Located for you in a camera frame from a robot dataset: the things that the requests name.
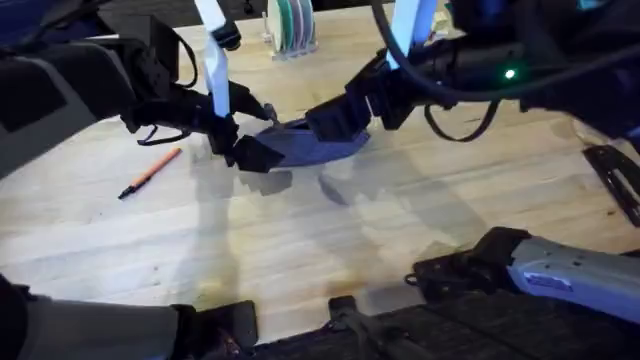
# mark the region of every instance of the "wooden table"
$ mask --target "wooden table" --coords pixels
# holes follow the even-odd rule
[[[316,20],[318,51],[287,62],[270,59],[261,20],[238,23],[230,78],[282,119],[340,93],[381,47],[369,8]],[[181,33],[201,55],[202,28]],[[438,117],[462,134],[484,106]],[[265,126],[238,121],[248,133]],[[352,158],[269,175],[228,169],[193,135],[121,202],[169,146],[139,147],[119,120],[104,121],[0,182],[0,272],[66,299],[199,308],[252,299],[262,340],[273,340],[321,326],[333,296],[356,294],[369,312],[418,302],[401,282],[411,265],[469,248],[492,226],[588,249],[638,247],[564,115],[505,103],[471,144],[437,138],[421,110],[397,132],[377,121],[370,131]]]

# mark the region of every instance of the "black cable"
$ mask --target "black cable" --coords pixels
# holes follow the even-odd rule
[[[472,101],[472,102],[484,102],[494,101],[504,98],[515,98],[523,94],[540,90],[546,86],[553,85],[558,82],[570,80],[578,76],[587,74],[591,71],[600,70],[617,63],[622,60],[630,59],[633,56],[640,55],[640,44],[629,46],[622,50],[618,50],[611,54],[605,55],[600,59],[594,60],[588,64],[575,67],[573,69],[565,70],[558,74],[550,75],[548,77],[531,81],[526,84],[516,85],[503,90],[493,91],[462,91],[456,90],[451,87],[447,87],[437,82],[430,80],[418,72],[418,70],[411,65],[409,60],[400,50],[398,43],[391,32],[389,22],[387,21],[384,8],[382,7],[381,0],[370,0],[371,9],[373,11],[373,17],[375,19],[380,35],[384,40],[386,47],[388,48],[391,56],[398,63],[399,68],[411,79],[411,81],[418,87],[422,88],[427,93],[432,93],[449,99],[455,99],[457,101]]]
[[[37,31],[35,32],[35,34],[33,34],[29,40],[27,41],[27,43],[25,44],[25,46],[29,46],[31,44],[35,44],[38,41],[40,41],[42,39],[42,37],[49,32],[49,30],[55,28],[56,26],[63,24],[63,23],[72,23],[76,20],[78,20],[79,18],[91,13],[91,12],[95,12],[97,11],[100,6],[111,2],[112,0],[95,0],[92,2],[88,2],[83,4],[82,6],[78,7],[75,10],[72,10],[62,16],[60,16],[57,19],[51,20],[48,23],[40,26]]]
[[[471,142],[477,139],[480,135],[484,134],[485,131],[487,131],[487,129],[489,128],[489,125],[491,125],[491,122],[493,122],[493,118],[496,115],[496,111],[498,111],[498,105],[500,105],[500,100],[495,100],[489,103],[487,112],[484,114],[484,118],[482,119],[482,122],[480,122],[480,125],[478,126],[478,128],[474,130],[471,134],[461,138],[454,138],[448,135],[447,133],[445,133],[440,128],[436,120],[433,118],[433,115],[431,114],[431,105],[425,105],[424,118],[427,119],[427,123],[429,124],[429,126],[431,126],[431,130],[433,130],[433,132],[436,133],[436,135],[438,135],[439,137],[449,141]]]
[[[182,88],[189,89],[192,88],[198,82],[198,64],[196,62],[196,54],[193,52],[193,48],[178,34],[175,30],[173,31],[178,40],[184,46],[184,49],[187,51],[187,56],[189,56],[189,61],[191,61],[191,66],[193,66],[193,79],[188,84],[176,84]]]

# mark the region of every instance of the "blue fabric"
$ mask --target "blue fabric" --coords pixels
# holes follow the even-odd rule
[[[342,159],[358,152],[369,140],[369,134],[363,131],[352,142],[320,142],[304,124],[303,119],[291,121],[284,124],[284,129],[270,127],[255,137],[285,156],[278,167],[308,166]]]

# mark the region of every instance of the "pen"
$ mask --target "pen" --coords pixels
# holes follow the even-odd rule
[[[146,183],[149,182],[149,180],[151,180],[153,175],[155,175],[158,171],[160,171],[160,169],[162,169],[165,165],[167,165],[169,161],[173,160],[173,158],[178,156],[178,154],[180,154],[181,152],[182,152],[182,149],[180,148],[171,149],[171,151],[169,151],[164,157],[162,157],[162,159],[158,160],[155,164],[153,164],[153,166],[151,166],[149,170],[145,171],[144,174],[140,175],[137,179],[133,180],[133,182],[131,182],[131,185],[129,185],[129,187],[124,189],[124,191],[118,196],[118,199],[122,200],[127,196],[138,191],[138,189],[143,187]]]

